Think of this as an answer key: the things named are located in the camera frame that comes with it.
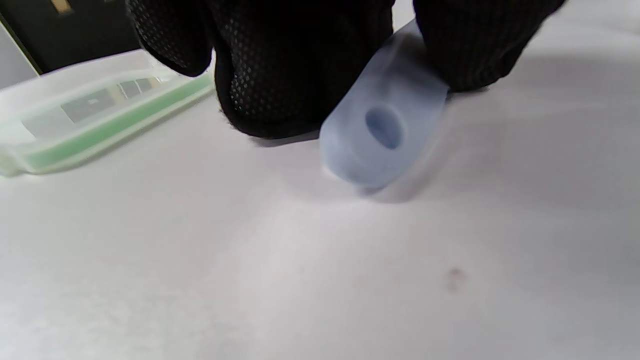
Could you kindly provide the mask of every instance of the black glove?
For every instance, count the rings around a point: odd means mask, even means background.
[[[395,0],[128,0],[142,46],[201,74],[238,130],[283,138],[318,129],[392,34]],[[426,61],[452,90],[509,73],[564,0],[415,0]]]

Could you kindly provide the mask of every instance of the dotted grip pattern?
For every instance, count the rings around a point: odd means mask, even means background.
[[[393,33],[393,0],[128,0],[141,44],[201,74],[216,51],[221,107],[240,131],[284,138],[319,129]]]

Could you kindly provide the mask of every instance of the dark spot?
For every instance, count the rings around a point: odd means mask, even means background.
[[[468,281],[467,273],[460,268],[452,268],[445,276],[445,287],[451,293],[459,293]]]

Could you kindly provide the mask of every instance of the blue silicone cap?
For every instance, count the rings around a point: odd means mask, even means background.
[[[371,58],[320,131],[324,164],[361,188],[383,188],[420,156],[448,86],[428,67],[415,20]]]

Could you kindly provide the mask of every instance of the transparent plastic lid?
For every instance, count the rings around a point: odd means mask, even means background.
[[[211,90],[208,74],[192,79],[149,68],[52,96],[0,122],[0,175],[73,167]]]

